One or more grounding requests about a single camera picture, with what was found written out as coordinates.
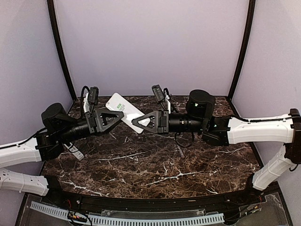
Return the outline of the white remote green buttons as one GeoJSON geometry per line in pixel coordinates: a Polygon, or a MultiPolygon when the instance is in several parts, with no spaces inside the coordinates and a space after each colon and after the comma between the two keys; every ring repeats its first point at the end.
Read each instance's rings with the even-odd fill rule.
{"type": "Polygon", "coordinates": [[[123,98],[119,93],[114,93],[108,102],[105,104],[106,108],[111,111],[120,111],[124,114],[121,119],[126,125],[133,129],[136,133],[141,134],[142,128],[139,128],[132,124],[132,120],[142,117],[145,114],[138,108],[132,105],[129,101],[123,98]]]}

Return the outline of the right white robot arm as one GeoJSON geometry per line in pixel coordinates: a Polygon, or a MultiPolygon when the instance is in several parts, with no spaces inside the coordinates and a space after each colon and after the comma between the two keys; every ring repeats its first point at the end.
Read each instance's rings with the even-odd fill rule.
{"type": "Polygon", "coordinates": [[[301,163],[301,116],[297,109],[268,118],[244,119],[236,115],[213,116],[215,97],[204,90],[190,92],[186,113],[153,111],[132,120],[132,124],[155,134],[198,133],[214,146],[245,142],[280,142],[277,154],[248,178],[240,200],[250,204],[286,170],[301,163]]]}

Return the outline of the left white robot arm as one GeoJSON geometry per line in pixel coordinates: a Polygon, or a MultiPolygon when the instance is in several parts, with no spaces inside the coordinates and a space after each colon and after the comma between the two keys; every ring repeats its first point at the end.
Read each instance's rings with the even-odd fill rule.
{"type": "Polygon", "coordinates": [[[63,205],[66,194],[55,176],[33,176],[10,171],[7,167],[55,159],[65,145],[73,148],[73,141],[100,135],[116,126],[123,116],[119,111],[93,109],[85,113],[85,119],[76,119],[68,116],[60,103],[52,104],[41,115],[44,128],[24,141],[0,147],[1,189],[47,195],[54,204],[63,205]]]}

